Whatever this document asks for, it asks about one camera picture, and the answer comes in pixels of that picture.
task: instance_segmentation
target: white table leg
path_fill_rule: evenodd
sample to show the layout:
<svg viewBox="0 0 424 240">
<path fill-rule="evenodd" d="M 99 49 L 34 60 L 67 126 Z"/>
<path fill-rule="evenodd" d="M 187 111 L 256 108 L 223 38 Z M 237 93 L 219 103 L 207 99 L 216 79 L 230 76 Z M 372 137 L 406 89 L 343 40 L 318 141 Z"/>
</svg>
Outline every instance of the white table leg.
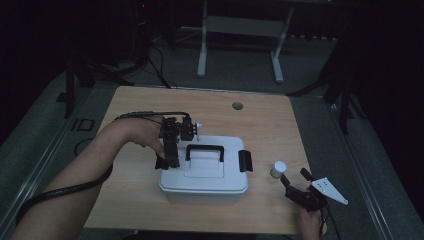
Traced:
<svg viewBox="0 0 424 240">
<path fill-rule="evenodd" d="M 281 64 L 278 57 L 280 56 L 281 48 L 283 47 L 284 39 L 286 39 L 287 36 L 287 30 L 290 25 L 290 20 L 293 15 L 294 8 L 290 8 L 289 12 L 286 17 L 286 21 L 284 22 L 282 28 L 281 28 L 281 34 L 279 36 L 278 45 L 277 48 L 274 51 L 271 51 L 271 61 L 272 66 L 274 68 L 274 75 L 275 75 L 275 81 L 277 83 L 282 83 L 284 81 L 283 79 L 283 73 L 281 71 Z"/>
<path fill-rule="evenodd" d="M 203 20 L 202 20 L 202 46 L 200 48 L 199 64 L 197 66 L 197 76 L 204 77 L 206 72 L 206 57 L 208 49 L 206 47 L 206 21 L 207 21 L 207 1 L 203 1 Z"/>
</svg>

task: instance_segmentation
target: black handle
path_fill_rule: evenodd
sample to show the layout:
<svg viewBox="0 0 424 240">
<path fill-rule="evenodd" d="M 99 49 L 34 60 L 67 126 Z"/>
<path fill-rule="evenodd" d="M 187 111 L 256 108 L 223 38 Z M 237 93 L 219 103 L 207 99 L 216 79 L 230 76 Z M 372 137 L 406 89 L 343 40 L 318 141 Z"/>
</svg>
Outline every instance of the black handle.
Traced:
<svg viewBox="0 0 424 240">
<path fill-rule="evenodd" d="M 240 167 L 240 172 L 246 172 L 246 171 L 253 172 L 252 155 L 250 154 L 249 151 L 246 151 L 246 150 L 239 151 L 239 167 Z"/>
<path fill-rule="evenodd" d="M 218 145 L 199 145 L 199 144 L 189 144 L 186 149 L 186 161 L 190 161 L 190 151 L 191 150 L 216 150 L 219 151 L 219 161 L 224 162 L 224 147 Z"/>
</svg>

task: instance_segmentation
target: human arm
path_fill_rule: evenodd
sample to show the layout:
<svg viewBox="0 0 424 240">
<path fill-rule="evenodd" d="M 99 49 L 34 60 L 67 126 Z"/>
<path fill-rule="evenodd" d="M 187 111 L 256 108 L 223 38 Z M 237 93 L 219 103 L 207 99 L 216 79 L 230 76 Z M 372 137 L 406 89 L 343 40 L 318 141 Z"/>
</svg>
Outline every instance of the human arm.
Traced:
<svg viewBox="0 0 424 240">
<path fill-rule="evenodd" d="M 298 226 L 303 240 L 319 240 L 319 228 L 321 224 L 321 212 L 308 212 L 305 208 L 300 208 Z"/>
<path fill-rule="evenodd" d="M 121 119 L 103 128 L 43 192 L 93 181 L 111 166 L 128 142 L 151 147 L 163 157 L 159 141 L 162 117 Z M 12 239 L 76 239 L 87 220 L 101 186 L 41 202 L 25 214 Z"/>
</svg>

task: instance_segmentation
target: forearm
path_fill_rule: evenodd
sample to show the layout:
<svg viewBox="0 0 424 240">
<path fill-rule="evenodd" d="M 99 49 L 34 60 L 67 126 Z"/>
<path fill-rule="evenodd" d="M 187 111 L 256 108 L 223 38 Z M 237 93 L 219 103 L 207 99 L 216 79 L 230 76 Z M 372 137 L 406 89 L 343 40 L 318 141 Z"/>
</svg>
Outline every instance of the forearm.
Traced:
<svg viewBox="0 0 424 240">
<path fill-rule="evenodd" d="M 301 234 L 302 240 L 319 240 L 318 234 Z"/>
<path fill-rule="evenodd" d="M 108 125 L 44 191 L 93 181 L 103 175 L 128 142 L 116 124 Z M 100 186 L 32 207 L 12 239 L 76 239 L 97 199 Z"/>
</svg>

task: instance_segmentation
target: box lid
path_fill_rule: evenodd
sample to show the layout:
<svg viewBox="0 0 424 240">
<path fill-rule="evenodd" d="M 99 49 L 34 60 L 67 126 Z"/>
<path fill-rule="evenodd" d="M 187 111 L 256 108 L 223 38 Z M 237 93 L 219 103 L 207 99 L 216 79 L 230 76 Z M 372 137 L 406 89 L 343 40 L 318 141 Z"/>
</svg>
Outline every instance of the box lid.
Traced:
<svg viewBox="0 0 424 240">
<path fill-rule="evenodd" d="M 240 172 L 239 165 L 238 152 L 244 150 L 240 138 L 202 135 L 200 141 L 180 141 L 177 148 L 180 167 L 162 170 L 163 191 L 240 194 L 247 190 L 247 174 Z"/>
</svg>

